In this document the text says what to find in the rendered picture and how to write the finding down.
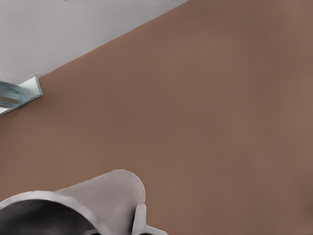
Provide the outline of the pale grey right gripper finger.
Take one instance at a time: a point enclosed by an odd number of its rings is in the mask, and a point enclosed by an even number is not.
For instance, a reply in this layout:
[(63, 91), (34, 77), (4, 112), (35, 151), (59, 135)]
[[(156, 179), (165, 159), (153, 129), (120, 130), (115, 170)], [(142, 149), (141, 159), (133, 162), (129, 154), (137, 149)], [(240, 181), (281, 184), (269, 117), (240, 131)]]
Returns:
[(138, 204), (135, 210), (131, 235), (168, 235), (165, 231), (151, 227), (147, 224), (147, 207)]

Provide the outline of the white IKEA cup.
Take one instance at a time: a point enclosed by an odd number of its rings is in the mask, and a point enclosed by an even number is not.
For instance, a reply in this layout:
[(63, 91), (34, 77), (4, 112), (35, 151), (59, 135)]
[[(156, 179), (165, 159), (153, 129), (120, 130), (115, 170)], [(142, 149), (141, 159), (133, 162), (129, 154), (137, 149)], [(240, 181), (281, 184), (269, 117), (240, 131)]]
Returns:
[(57, 191), (36, 190), (0, 202), (0, 235), (131, 235), (145, 203), (142, 181), (119, 169)]

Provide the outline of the silver frame post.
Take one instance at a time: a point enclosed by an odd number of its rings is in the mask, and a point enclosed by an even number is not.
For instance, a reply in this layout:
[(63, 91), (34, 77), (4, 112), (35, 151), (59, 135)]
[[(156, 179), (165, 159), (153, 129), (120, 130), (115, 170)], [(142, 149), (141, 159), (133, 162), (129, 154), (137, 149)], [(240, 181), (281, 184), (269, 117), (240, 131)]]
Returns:
[(18, 85), (0, 81), (0, 116), (42, 95), (39, 79), (36, 76)]

